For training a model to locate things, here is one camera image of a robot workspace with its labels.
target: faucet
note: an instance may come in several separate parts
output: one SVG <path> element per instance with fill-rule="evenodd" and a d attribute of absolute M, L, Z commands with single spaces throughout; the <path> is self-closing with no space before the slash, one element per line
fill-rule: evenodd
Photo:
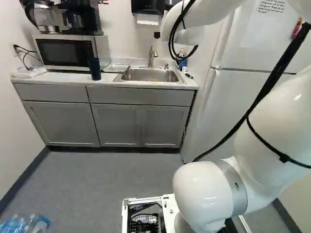
<path fill-rule="evenodd" d="M 154 57 L 158 57 L 158 56 L 159 55 L 157 54 L 157 52 L 153 50 L 153 46 L 150 46 L 149 59 L 148 59 L 148 68 L 152 68 L 153 67 Z"/>

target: electrical outlet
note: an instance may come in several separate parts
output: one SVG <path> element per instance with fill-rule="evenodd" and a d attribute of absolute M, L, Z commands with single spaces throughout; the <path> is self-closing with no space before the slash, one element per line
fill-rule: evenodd
<path fill-rule="evenodd" d="M 14 44 L 15 44 L 15 43 L 10 43 L 10 49 L 11 49 L 12 55 L 13 55 L 14 57 L 18 57 L 18 53 L 17 53 L 17 51 L 16 51 L 15 48 L 14 48 Z"/>

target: microwave door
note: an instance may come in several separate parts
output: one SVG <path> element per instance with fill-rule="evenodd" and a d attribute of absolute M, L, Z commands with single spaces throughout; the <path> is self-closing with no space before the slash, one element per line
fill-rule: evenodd
<path fill-rule="evenodd" d="M 36 39 L 45 66 L 88 67 L 93 56 L 91 41 Z"/>

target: paper sign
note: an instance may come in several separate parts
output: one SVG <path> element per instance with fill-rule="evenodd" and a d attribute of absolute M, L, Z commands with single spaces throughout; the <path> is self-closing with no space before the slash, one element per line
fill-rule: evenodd
<path fill-rule="evenodd" d="M 242 48 L 271 50 L 291 41 L 299 15 L 284 0 L 257 0 L 241 43 Z"/>

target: coffee maker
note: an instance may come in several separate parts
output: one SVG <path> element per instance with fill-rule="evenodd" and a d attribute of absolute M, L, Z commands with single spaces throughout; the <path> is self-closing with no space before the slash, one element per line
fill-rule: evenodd
<path fill-rule="evenodd" d="M 20 0 L 41 33 L 103 35 L 98 0 Z"/>

